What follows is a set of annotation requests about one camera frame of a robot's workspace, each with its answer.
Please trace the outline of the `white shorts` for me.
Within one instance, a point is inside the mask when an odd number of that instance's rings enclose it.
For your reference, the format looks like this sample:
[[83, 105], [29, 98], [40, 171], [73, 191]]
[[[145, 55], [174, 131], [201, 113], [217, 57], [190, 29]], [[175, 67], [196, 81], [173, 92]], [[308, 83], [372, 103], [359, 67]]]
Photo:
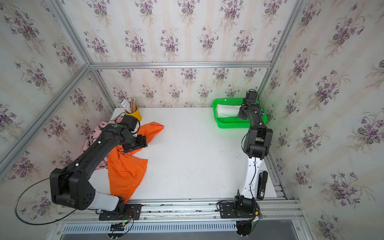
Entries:
[[240, 107], [241, 106], [219, 104], [216, 106], [217, 118], [237, 117], [240, 111]]

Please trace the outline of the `orange cloth garment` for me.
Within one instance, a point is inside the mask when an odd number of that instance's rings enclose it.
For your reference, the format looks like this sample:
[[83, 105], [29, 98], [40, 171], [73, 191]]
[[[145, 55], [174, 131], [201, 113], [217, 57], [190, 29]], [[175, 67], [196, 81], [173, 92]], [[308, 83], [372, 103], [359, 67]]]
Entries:
[[139, 150], [123, 153], [122, 146], [112, 149], [108, 157], [108, 177], [111, 195], [124, 198], [127, 202], [141, 184], [146, 171], [147, 159], [134, 156]]

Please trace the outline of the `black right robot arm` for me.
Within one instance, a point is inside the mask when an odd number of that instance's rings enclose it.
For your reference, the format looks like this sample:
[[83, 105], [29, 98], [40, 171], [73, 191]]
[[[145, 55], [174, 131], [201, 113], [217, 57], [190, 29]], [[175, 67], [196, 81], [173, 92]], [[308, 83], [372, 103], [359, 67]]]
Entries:
[[256, 200], [263, 200], [266, 195], [269, 174], [261, 169], [261, 163], [269, 154], [273, 130], [266, 126], [264, 116], [258, 92], [248, 90], [238, 113], [239, 119], [250, 123], [241, 142], [242, 151], [248, 157], [245, 186], [234, 198], [234, 210], [242, 216], [250, 214], [257, 206]]

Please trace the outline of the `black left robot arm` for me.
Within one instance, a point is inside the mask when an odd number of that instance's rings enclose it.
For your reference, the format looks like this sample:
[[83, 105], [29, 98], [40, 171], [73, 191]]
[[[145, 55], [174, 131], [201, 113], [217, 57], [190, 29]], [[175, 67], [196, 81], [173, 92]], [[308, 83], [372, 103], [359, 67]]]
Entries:
[[124, 153], [147, 147], [147, 139], [138, 135], [140, 121], [129, 115], [120, 123], [109, 123], [98, 138], [72, 163], [50, 174], [52, 202], [76, 210], [100, 210], [121, 215], [124, 198], [100, 193], [89, 182], [93, 172], [110, 151], [122, 146]]

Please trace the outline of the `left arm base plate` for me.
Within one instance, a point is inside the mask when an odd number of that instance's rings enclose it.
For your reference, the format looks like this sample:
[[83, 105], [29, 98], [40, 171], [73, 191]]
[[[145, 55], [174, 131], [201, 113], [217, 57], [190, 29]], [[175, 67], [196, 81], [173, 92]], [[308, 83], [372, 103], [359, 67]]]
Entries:
[[136, 221], [140, 218], [142, 206], [142, 204], [125, 204], [116, 211], [101, 211], [99, 221], [125, 221], [131, 218]]

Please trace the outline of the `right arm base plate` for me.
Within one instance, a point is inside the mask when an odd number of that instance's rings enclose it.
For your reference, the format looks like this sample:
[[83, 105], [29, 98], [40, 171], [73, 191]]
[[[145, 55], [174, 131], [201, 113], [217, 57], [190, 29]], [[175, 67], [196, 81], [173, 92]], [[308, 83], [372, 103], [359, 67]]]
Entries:
[[256, 203], [235, 204], [234, 202], [219, 201], [216, 203], [216, 208], [221, 219], [251, 219], [261, 215], [260, 208]]

